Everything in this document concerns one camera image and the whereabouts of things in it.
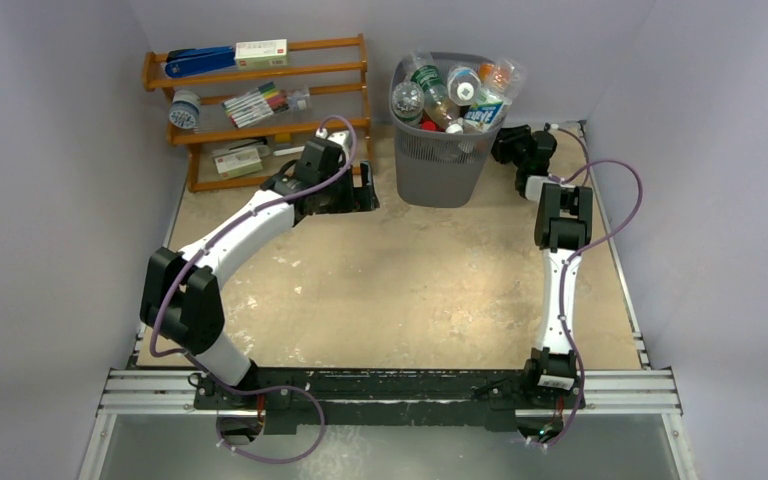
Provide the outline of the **grey mesh waste bin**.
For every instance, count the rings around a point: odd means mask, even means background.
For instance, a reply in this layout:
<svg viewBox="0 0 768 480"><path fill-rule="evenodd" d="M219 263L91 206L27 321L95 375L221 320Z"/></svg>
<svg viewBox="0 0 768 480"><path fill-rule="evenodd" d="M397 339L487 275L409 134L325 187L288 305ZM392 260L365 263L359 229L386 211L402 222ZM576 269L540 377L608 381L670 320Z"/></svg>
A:
<svg viewBox="0 0 768 480"><path fill-rule="evenodd" d="M452 66L466 64L477 68L489 61L486 57L472 54L429 53L445 85L444 75ZM402 60L393 73L390 97L397 84L407 81ZM421 123L417 126L406 125L396 119L391 107L390 117L396 128L396 183L400 197L416 206L455 208L465 205L473 194L502 123L485 133L466 132L460 107L464 132L449 134L440 127L437 132L424 131L420 128Z"/></svg>

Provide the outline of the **dark green label bottle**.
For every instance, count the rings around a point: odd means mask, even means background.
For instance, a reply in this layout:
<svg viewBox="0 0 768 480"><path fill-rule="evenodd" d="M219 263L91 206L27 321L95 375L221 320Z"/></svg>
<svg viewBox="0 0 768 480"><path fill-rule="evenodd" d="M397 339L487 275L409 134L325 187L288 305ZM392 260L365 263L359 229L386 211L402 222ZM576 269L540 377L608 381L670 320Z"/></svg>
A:
<svg viewBox="0 0 768 480"><path fill-rule="evenodd" d="M424 111L444 132L462 134L460 107L449 97L433 56L423 50L412 50L402 60L406 79L416 83L424 94Z"/></svg>

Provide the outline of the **red cap water bottle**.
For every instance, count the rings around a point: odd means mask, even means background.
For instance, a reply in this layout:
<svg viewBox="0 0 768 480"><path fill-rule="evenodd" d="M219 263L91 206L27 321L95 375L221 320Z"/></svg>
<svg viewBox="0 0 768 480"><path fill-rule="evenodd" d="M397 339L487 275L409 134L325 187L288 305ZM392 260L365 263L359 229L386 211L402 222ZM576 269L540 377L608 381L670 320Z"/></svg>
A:
<svg viewBox="0 0 768 480"><path fill-rule="evenodd" d="M438 126L432 120L423 120L420 124L420 128L424 131L438 131Z"/></svg>

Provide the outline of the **green label water bottle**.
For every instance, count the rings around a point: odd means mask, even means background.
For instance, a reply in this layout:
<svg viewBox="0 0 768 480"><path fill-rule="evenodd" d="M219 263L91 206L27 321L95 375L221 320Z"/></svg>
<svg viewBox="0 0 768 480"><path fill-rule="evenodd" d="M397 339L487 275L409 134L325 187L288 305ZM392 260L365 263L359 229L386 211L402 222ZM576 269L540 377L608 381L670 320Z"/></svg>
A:
<svg viewBox="0 0 768 480"><path fill-rule="evenodd" d="M390 107L397 120L406 125L417 126L421 123L424 113L424 92L417 83L403 81L393 88Z"/></svg>

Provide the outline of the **blue white label bottle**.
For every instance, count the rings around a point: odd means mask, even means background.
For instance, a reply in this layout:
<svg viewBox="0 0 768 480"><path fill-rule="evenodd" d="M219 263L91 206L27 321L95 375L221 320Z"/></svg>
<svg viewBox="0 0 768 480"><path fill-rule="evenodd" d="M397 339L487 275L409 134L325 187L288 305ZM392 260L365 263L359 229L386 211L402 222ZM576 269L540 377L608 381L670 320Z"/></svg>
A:
<svg viewBox="0 0 768 480"><path fill-rule="evenodd" d="M500 125L527 79L525 67L509 57L482 64L478 74L481 85L463 116L465 131L470 133L485 133Z"/></svg>

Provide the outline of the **clear bottle white label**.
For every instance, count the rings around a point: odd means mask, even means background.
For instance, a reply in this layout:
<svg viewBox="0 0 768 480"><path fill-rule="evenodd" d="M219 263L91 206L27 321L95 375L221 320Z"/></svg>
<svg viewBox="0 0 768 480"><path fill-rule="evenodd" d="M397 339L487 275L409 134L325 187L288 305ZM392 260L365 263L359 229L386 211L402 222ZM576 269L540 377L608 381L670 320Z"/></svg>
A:
<svg viewBox="0 0 768 480"><path fill-rule="evenodd" d="M478 73L466 64L452 66L446 78L449 98L458 106L470 106L482 87Z"/></svg>

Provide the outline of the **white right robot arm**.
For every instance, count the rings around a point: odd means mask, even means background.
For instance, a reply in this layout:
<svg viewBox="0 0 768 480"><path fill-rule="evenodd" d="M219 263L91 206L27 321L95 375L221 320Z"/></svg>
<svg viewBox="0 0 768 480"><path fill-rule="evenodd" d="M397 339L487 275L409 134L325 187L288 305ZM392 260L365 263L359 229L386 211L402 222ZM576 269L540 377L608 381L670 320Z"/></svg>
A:
<svg viewBox="0 0 768 480"><path fill-rule="evenodd" d="M580 250L593 234L593 190L550 172L558 147L554 129L503 128L491 150L498 163L516 167L517 193L537 204L534 243L543 265L543 310L521 392L529 404L541 408L561 408L580 393L574 299Z"/></svg>

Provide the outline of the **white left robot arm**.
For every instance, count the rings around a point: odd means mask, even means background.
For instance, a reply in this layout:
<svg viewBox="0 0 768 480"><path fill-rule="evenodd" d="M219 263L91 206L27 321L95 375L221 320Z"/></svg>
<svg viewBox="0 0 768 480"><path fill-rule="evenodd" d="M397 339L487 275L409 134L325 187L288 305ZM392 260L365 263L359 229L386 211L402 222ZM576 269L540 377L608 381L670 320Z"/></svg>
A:
<svg viewBox="0 0 768 480"><path fill-rule="evenodd" d="M221 291L228 280L271 240L303 219L378 208L371 169L361 163L353 182L353 138L349 131L314 137L297 160L282 166L226 221L203 238L149 258L139 318L157 338L175 343L219 381L219 395L232 408L252 405L258 395L257 365L225 331Z"/></svg>

